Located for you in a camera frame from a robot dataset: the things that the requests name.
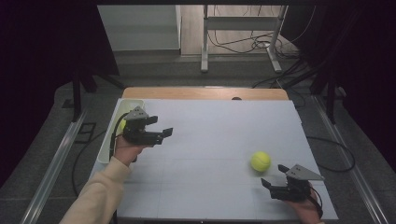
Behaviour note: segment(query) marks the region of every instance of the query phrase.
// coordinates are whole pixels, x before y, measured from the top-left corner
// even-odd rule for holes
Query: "floor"
[[[208,6],[208,16],[221,16],[221,17],[273,17],[277,16],[279,6]],[[203,43],[203,35],[198,35],[197,30],[204,30],[204,10],[202,6],[181,6],[181,54],[191,55],[200,54]],[[208,38],[208,52],[209,54],[234,54],[234,52],[225,49],[230,48],[235,51],[245,52],[251,50],[253,41],[248,39],[246,41],[238,42],[235,44],[224,44],[250,38],[251,36],[260,36],[271,33],[270,31],[209,31]],[[260,41],[271,40],[270,37],[260,37]],[[215,46],[221,45],[225,48],[218,48]],[[256,49],[250,53],[266,53],[265,49]]]
[[[188,12],[191,17],[202,18],[200,15],[192,13],[193,10],[193,7],[184,8],[183,13]],[[251,10],[252,15],[255,15],[254,12],[257,8],[252,7]],[[219,7],[221,15],[225,15],[226,11],[223,10],[223,7]],[[246,11],[250,13],[250,7],[244,7],[236,13],[237,15],[243,15]],[[272,14],[271,8],[267,8],[263,12],[267,15]],[[187,36],[183,35],[182,44],[188,43]],[[232,41],[244,37],[231,36],[230,34],[222,35],[218,33],[218,41]],[[263,52],[253,55],[236,55],[230,54],[225,49],[215,47],[209,48],[209,53],[212,53],[209,56],[209,72],[203,75],[199,70],[201,42],[199,40],[200,37],[196,37],[196,41],[187,44],[191,46],[190,49],[182,49],[182,56],[136,56],[116,53],[120,77],[114,78],[124,83],[125,86],[223,86],[250,88],[257,81],[277,76],[272,71],[271,64]],[[251,43],[245,46],[232,45],[232,47],[246,50],[250,45]],[[280,63],[282,67],[288,68],[294,63],[294,60],[285,59],[281,60]],[[287,78],[289,77],[281,79],[280,82],[286,81]],[[83,99],[89,99],[84,101],[84,105],[89,102],[89,107],[87,117],[83,121],[84,123],[96,124],[93,136],[98,136],[98,138],[92,140],[89,144],[75,143],[72,145],[59,177],[50,191],[49,198],[39,214],[37,223],[59,222],[64,212],[76,199],[72,182],[75,183],[77,190],[80,190],[89,177],[98,148],[103,140],[101,132],[107,128],[114,105],[122,94],[122,90],[103,81],[101,78],[95,77],[95,80],[98,84],[98,91],[84,94]],[[331,138],[331,132],[326,126],[325,119],[320,114],[317,101],[309,93],[308,87],[311,81],[311,79],[307,79],[289,89],[288,95],[296,105],[306,135]],[[269,88],[269,86],[269,83],[263,83],[258,88]],[[25,214],[26,208],[34,197],[44,173],[47,171],[52,158],[64,139],[70,120],[73,118],[73,109],[65,103],[66,100],[71,98],[72,88],[70,83],[56,91],[54,106],[40,133],[21,164],[8,182],[0,189],[0,220],[2,220],[2,223],[20,222]],[[321,173],[326,177],[325,184],[339,216],[338,221],[329,221],[327,223],[396,223],[396,174],[390,169],[370,139],[367,138],[348,115],[347,111],[345,111],[342,105],[342,98],[340,99],[335,102],[336,127],[343,137],[344,144],[353,152],[357,168],[353,172],[341,174],[320,169]],[[87,136],[79,134],[76,139],[86,141]],[[316,140],[308,140],[308,142],[317,162],[340,169],[345,167],[340,148],[335,147],[333,144]],[[367,208],[367,202],[362,199],[365,197],[364,192],[359,191],[359,183],[357,184],[355,181],[357,172],[368,183],[388,222],[373,221]],[[128,221],[131,223],[143,223],[141,220]],[[165,223],[164,221],[145,222]]]

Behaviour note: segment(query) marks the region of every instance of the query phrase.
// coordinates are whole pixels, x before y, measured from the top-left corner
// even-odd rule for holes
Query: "human arm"
[[[131,162],[145,147],[118,137],[109,164],[87,182],[61,223],[108,223],[120,204],[123,182],[133,169]]]

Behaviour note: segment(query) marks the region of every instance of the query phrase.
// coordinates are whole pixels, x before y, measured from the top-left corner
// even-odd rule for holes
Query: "tennis ball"
[[[271,166],[271,158],[266,152],[257,151],[251,156],[250,165],[256,171],[264,172]]]
[[[123,128],[125,128],[125,124],[126,124],[126,120],[122,119],[119,126],[121,132],[123,131]]]

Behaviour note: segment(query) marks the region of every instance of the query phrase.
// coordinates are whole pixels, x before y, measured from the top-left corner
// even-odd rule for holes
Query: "cable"
[[[248,10],[249,10],[249,7],[247,7],[247,11],[244,13],[243,16],[245,16],[248,13]],[[258,12],[257,16],[260,16],[261,10],[262,10],[262,6],[260,6],[260,8],[259,8],[259,12]],[[219,12],[218,6],[214,5],[214,7],[213,7],[213,16],[216,16],[216,11],[221,16],[221,13]],[[208,37],[209,37],[210,42],[212,42],[212,44],[214,46],[216,46],[218,48],[227,49],[227,50],[232,51],[234,53],[249,53],[249,52],[253,51],[254,49],[266,49],[266,48],[268,48],[267,46],[265,46],[265,43],[270,43],[270,42],[269,41],[259,41],[258,38],[264,37],[264,36],[271,37],[270,35],[272,34],[272,32],[268,33],[266,35],[253,36],[253,31],[252,31],[249,38],[244,38],[244,39],[231,41],[231,42],[226,42],[226,43],[220,43],[218,41],[218,36],[217,36],[217,31],[216,30],[214,31],[214,34],[215,34],[215,41],[216,41],[217,44],[215,44],[214,41],[212,41],[212,38],[211,38],[210,34],[207,34]],[[246,41],[246,40],[250,40],[250,39],[253,40],[253,43],[251,44],[251,49],[247,50],[247,51],[237,51],[237,50],[230,49],[230,48],[227,48],[227,47],[223,46],[223,45],[234,44],[234,43],[238,43],[238,42],[242,42],[242,41]]]
[[[110,148],[109,148],[109,151],[108,151],[108,160],[109,160],[109,161],[110,161],[111,157],[112,157],[113,154],[114,154],[114,146],[116,145],[116,134],[117,134],[117,129],[119,128],[119,125],[120,125],[122,119],[123,119],[124,117],[126,117],[128,114],[129,114],[129,113],[124,113],[124,114],[122,114],[122,115],[119,117],[119,119],[117,120],[116,126],[114,127],[114,131],[113,131],[113,133],[111,134],[111,138],[110,138]]]
[[[272,10],[272,6],[270,6],[272,16],[274,16],[274,11]]]
[[[297,36],[296,38],[294,38],[293,40],[289,41],[289,43],[292,43],[292,42],[298,40],[303,34],[305,34],[306,30],[308,29],[309,25],[311,24],[312,19],[314,18],[314,15],[315,15],[315,11],[316,11],[316,10],[317,10],[317,7],[315,6],[315,7],[314,7],[314,10],[312,11],[311,18],[309,19],[309,22],[308,22],[308,24],[305,26],[305,29],[303,30],[303,32],[302,32],[299,36]]]
[[[352,169],[355,167],[355,164],[356,164],[355,156],[354,156],[353,153],[349,150],[349,148],[347,148],[346,146],[344,146],[344,145],[342,145],[342,144],[340,144],[340,143],[338,143],[338,142],[334,142],[334,141],[332,141],[332,140],[325,139],[325,138],[313,137],[313,136],[307,136],[306,138],[336,144],[337,146],[341,147],[344,151],[346,151],[346,152],[350,155],[350,157],[351,157],[351,159],[352,159],[352,164],[350,165],[350,167],[349,167],[349,168],[346,168],[346,169],[344,169],[344,170],[335,170],[335,169],[333,169],[333,168],[329,168],[329,167],[326,167],[326,166],[324,166],[324,165],[321,165],[321,164],[317,163],[317,165],[318,165],[319,167],[321,167],[321,168],[323,168],[323,169],[325,169],[325,170],[328,170],[328,171],[336,172],[336,173],[348,172],[348,171],[352,170]]]
[[[212,38],[210,37],[210,34],[207,34],[207,36],[209,37],[210,42],[212,42],[212,44],[213,44],[214,46],[216,46],[216,47],[218,47],[218,48],[223,48],[223,49],[230,50],[230,51],[232,51],[232,52],[234,52],[234,53],[249,53],[249,52],[255,50],[255,49],[249,49],[249,50],[247,50],[247,51],[237,51],[237,50],[234,50],[234,49],[230,49],[230,48],[224,47],[224,46],[222,46],[222,45],[217,45],[217,44],[215,44],[215,43],[212,41]]]
[[[312,188],[312,187],[309,187],[309,188],[311,188],[318,195],[318,197],[320,199],[320,204],[318,204],[317,200],[315,200],[311,195],[308,195],[308,200],[317,208],[319,218],[322,218],[322,216],[323,216],[323,201],[321,200],[320,194],[314,188]]]
[[[292,72],[293,72],[295,69],[297,69],[303,62],[304,62],[303,59],[298,60],[298,61],[297,61],[296,63],[294,63],[290,68],[288,68],[288,70],[284,71],[281,75],[279,75],[279,76],[277,76],[277,77],[270,77],[270,78],[267,78],[267,79],[262,80],[262,81],[258,81],[258,82],[254,83],[254,84],[252,85],[251,89],[254,89],[254,88],[256,88],[257,86],[259,86],[260,84],[265,83],[265,82],[267,82],[267,81],[271,81],[271,80],[273,80],[273,79],[281,78],[281,77],[287,76],[287,75],[289,75],[289,74],[292,74]]]
[[[297,92],[296,90],[294,90],[293,88],[289,88],[289,90],[293,91],[297,96],[299,96],[301,99],[303,99],[303,105],[296,105],[295,108],[296,109],[300,109],[306,106],[306,100],[303,97],[302,94],[300,94],[299,92]]]
[[[277,57],[282,58],[282,59],[297,59],[297,58],[301,57],[300,52],[298,50],[296,50],[297,54],[296,53],[284,53],[282,51],[283,46],[287,45],[288,43],[283,44],[283,42],[280,39],[278,39],[277,41],[280,42],[280,46],[274,48],[275,54]]]
[[[76,171],[78,159],[81,156],[82,152],[90,145],[90,143],[93,142],[96,138],[98,138],[100,135],[102,135],[105,132],[106,131],[102,131],[101,133],[97,134],[94,138],[92,138],[89,142],[87,142],[87,144],[81,149],[81,151],[78,153],[78,155],[75,159],[75,162],[73,164],[73,169],[72,169],[72,185],[73,185],[73,191],[75,192],[76,196],[79,195],[79,193],[77,191],[77,187],[76,187],[76,182],[75,182],[75,171]]]

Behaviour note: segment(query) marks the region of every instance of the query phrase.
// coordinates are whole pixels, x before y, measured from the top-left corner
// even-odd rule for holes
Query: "sleeve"
[[[132,169],[132,164],[127,167],[112,157],[105,170],[85,184],[61,223],[108,223],[120,204],[123,182]]]

